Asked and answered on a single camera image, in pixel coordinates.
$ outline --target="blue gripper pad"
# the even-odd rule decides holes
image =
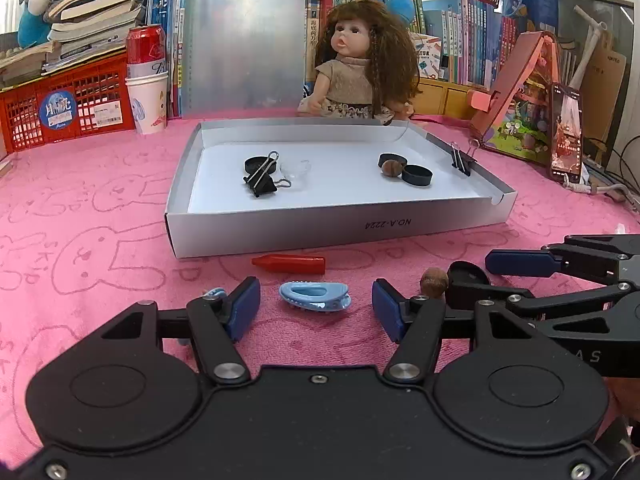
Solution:
[[[406,326],[400,317],[400,306],[398,302],[395,301],[379,283],[373,282],[373,286],[371,287],[371,303],[373,305],[373,312],[385,329],[389,339],[394,343],[401,342],[406,333]]]
[[[549,251],[494,249],[485,256],[484,266],[492,274],[549,278],[561,272],[562,258]]]
[[[229,321],[225,325],[226,333],[231,341],[238,342],[251,325],[260,306],[260,282],[254,280],[240,292],[231,305]]]

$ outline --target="barcode label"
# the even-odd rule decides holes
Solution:
[[[61,114],[54,115],[49,118],[49,127],[70,121],[71,119],[73,119],[71,112],[62,112]]]
[[[120,101],[114,101],[112,103],[103,103],[95,105],[94,107],[95,125],[109,126],[112,124],[122,123],[122,108],[120,107]]]

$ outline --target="paper cup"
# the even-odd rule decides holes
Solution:
[[[166,128],[167,72],[126,78],[129,101],[139,134],[154,134]]]

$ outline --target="red soda can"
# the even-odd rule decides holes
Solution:
[[[160,25],[132,28],[126,43],[127,77],[144,77],[166,71],[164,30]]]

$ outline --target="pink tablecloth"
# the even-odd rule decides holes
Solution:
[[[39,448],[24,407],[31,376],[137,300],[180,308],[208,288],[231,290],[254,274],[262,304],[238,345],[253,374],[261,364],[382,365],[394,345],[371,309],[376,278],[410,296],[426,267],[447,269],[459,259],[482,265],[492,248],[538,248],[566,234],[612,233],[620,223],[637,231],[634,218],[608,198],[568,192],[542,168],[479,150],[481,164],[518,190],[509,221],[309,251],[327,258],[325,279],[347,283],[353,297],[343,314],[315,315],[278,298],[278,285],[293,276],[262,272],[247,255],[174,258],[162,213],[194,126],[173,121],[154,136],[123,132],[44,146],[18,154],[0,178],[0,460],[15,466]],[[467,145],[463,130],[427,129]],[[540,296],[589,286],[566,276],[510,281]],[[193,358],[189,348],[167,346]],[[446,342],[440,365],[464,351],[463,342]]]

